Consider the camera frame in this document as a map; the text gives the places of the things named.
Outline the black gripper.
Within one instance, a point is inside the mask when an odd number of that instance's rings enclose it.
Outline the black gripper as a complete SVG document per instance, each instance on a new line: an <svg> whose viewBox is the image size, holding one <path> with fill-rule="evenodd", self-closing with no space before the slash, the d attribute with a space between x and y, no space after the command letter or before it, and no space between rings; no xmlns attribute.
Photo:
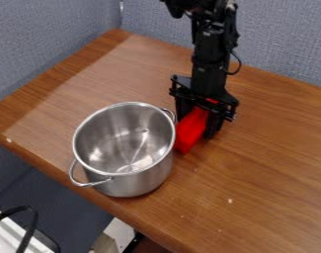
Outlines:
<svg viewBox="0 0 321 253"><path fill-rule="evenodd" d="M181 121L194 106L209 111L206 130L202 136L214 137L222 128L223 122L231 122L239 106L238 99L226 89L230 57L218 62L202 62L193 57L191 76L173 75L169 95L175 101L177 120Z"/></svg>

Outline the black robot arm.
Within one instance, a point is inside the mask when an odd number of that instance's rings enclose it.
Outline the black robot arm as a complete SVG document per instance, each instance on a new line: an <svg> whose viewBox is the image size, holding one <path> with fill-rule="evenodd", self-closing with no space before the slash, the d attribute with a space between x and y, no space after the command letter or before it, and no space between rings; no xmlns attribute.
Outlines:
<svg viewBox="0 0 321 253"><path fill-rule="evenodd" d="M239 106L238 99L226 90L227 77L242 68L234 48L238 46L238 4L235 0L161 0L175 19L190 19L191 74L173 75L169 94L175 100L178 120L194 107L206 113L202 136L213 138L231 122Z"/></svg>

